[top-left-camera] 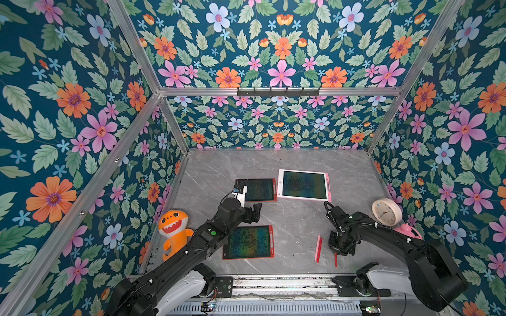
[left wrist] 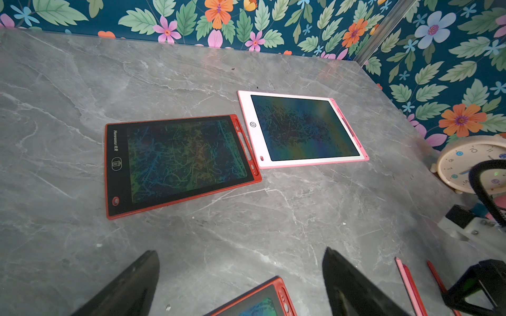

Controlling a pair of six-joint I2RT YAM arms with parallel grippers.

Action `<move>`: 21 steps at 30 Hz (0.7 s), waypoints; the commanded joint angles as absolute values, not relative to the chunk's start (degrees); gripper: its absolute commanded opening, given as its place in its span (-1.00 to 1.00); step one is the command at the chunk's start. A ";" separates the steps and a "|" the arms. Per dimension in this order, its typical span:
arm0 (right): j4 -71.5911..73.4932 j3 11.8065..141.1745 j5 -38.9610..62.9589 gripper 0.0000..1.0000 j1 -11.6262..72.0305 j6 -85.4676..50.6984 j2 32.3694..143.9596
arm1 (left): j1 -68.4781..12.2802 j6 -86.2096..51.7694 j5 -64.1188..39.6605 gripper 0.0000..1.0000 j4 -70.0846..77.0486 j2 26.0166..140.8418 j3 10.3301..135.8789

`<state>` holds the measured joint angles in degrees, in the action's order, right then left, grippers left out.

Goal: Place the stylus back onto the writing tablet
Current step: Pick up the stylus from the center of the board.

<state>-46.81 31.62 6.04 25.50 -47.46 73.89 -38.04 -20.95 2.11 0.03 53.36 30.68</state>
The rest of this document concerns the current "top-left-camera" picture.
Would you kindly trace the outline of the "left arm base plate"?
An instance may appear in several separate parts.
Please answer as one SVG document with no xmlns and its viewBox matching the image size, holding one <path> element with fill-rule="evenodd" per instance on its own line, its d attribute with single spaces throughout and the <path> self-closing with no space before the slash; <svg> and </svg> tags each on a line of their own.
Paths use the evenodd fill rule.
<svg viewBox="0 0 506 316">
<path fill-rule="evenodd" d="M 216 276 L 207 282 L 206 298 L 231 298 L 234 278 Z"/>
</svg>

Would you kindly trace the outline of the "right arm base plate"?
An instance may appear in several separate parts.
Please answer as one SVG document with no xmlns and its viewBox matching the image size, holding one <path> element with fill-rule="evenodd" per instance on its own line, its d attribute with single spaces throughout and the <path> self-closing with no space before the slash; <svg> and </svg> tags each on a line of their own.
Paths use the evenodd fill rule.
<svg viewBox="0 0 506 316">
<path fill-rule="evenodd" d="M 340 297 L 391 297 L 390 290 L 374 288 L 368 281 L 363 278 L 349 276 L 335 276 L 332 283 L 337 286 L 337 292 Z"/>
</svg>

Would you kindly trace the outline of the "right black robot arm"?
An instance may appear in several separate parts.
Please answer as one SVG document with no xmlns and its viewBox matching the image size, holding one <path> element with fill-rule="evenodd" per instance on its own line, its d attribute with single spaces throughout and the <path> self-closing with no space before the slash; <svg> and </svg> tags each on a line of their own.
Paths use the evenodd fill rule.
<svg viewBox="0 0 506 316">
<path fill-rule="evenodd" d="M 364 213 L 349 215 L 328 201 L 324 207 L 336 228 L 328 244 L 337 255 L 354 255 L 362 241 L 388 252 L 407 266 L 407 290 L 426 307 L 438 312 L 468 290 L 466 278 L 441 242 L 408 237 Z"/>
</svg>

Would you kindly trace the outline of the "pink stylus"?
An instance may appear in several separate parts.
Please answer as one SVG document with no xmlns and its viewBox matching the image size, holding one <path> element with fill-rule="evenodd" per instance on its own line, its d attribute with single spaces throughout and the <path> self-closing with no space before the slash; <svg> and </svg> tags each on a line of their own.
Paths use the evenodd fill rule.
<svg viewBox="0 0 506 316">
<path fill-rule="evenodd" d="M 316 245 L 316 251 L 314 255 L 314 261 L 319 264 L 320 263 L 320 257 L 321 257 L 321 251 L 322 251 L 322 244 L 323 244 L 323 238 L 321 235 L 317 238 L 317 245 Z"/>
</svg>

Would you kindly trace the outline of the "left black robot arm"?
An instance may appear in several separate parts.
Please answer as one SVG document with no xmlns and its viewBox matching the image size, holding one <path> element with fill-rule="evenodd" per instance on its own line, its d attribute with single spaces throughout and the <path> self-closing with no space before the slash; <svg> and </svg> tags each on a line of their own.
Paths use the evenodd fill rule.
<svg viewBox="0 0 506 316">
<path fill-rule="evenodd" d="M 105 315 L 157 315 L 165 294 L 199 264 L 228 242 L 229 235 L 241 223 L 260 220 L 262 204 L 242 206 L 233 197 L 225 198 L 212 219 L 195 232 L 186 246 L 153 271 L 137 280 L 123 279 L 114 289 Z"/>
</svg>

